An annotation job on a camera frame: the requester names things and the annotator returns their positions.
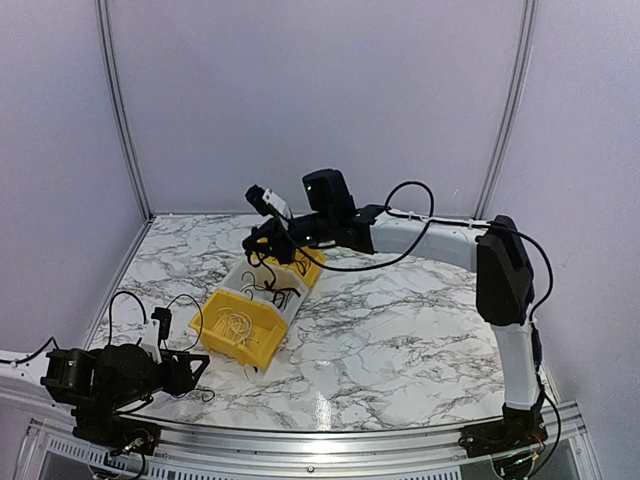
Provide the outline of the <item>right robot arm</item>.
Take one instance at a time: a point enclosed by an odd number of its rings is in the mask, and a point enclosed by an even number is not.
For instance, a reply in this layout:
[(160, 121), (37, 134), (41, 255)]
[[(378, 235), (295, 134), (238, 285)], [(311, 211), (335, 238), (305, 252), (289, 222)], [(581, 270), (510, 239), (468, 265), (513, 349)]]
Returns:
[(270, 189), (253, 185), (246, 191), (246, 200), (266, 219), (243, 240), (246, 256), (267, 256), (287, 265), (312, 249), (339, 247), (389, 254), (393, 263), (409, 256), (426, 258), (475, 274), (476, 309), (494, 333), (505, 381), (503, 419), (495, 438), (506, 448), (519, 446), (541, 424), (547, 398), (534, 324), (534, 313), (544, 301), (535, 294), (526, 251), (539, 243), (505, 215), (461, 220), (395, 211), (388, 203), (357, 207), (336, 169), (307, 174), (302, 183), (311, 208), (304, 216), (294, 215)]

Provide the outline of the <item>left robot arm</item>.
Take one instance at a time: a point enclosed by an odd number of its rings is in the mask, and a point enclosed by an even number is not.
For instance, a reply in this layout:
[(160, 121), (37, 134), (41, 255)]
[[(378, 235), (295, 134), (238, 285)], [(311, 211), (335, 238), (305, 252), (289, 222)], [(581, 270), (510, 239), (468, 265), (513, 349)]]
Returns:
[(44, 388), (53, 403), (67, 405), (76, 421), (73, 435), (106, 445), (126, 441), (151, 444), (159, 426), (130, 416), (149, 406), (156, 393), (182, 397), (197, 389), (210, 364), (206, 354), (189, 348), (172, 350), (169, 337), (172, 313), (168, 306), (148, 313), (138, 296), (119, 291), (136, 301), (143, 333), (134, 343), (113, 342), (113, 308), (108, 308), (107, 344), (92, 350), (62, 349), (50, 337), (33, 353), (1, 354), (1, 378)]

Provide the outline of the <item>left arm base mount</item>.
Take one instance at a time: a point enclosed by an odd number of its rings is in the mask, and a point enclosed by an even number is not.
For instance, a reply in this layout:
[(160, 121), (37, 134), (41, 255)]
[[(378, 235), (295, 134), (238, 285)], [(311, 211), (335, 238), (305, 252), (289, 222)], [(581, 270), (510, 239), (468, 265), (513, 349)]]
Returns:
[(108, 447), (111, 456), (138, 453), (152, 455), (157, 447), (161, 429), (155, 423), (109, 416), (76, 419), (73, 435), (76, 438)]

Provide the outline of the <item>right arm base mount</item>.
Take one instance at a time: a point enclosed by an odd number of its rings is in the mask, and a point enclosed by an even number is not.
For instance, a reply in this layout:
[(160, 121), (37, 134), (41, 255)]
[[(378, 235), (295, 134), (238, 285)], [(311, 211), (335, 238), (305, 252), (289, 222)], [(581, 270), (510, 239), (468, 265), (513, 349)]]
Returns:
[(522, 421), (501, 419), (463, 427), (458, 445), (465, 450), (468, 458), (476, 458), (530, 445), (540, 446), (547, 439), (548, 433), (543, 422), (528, 425)]

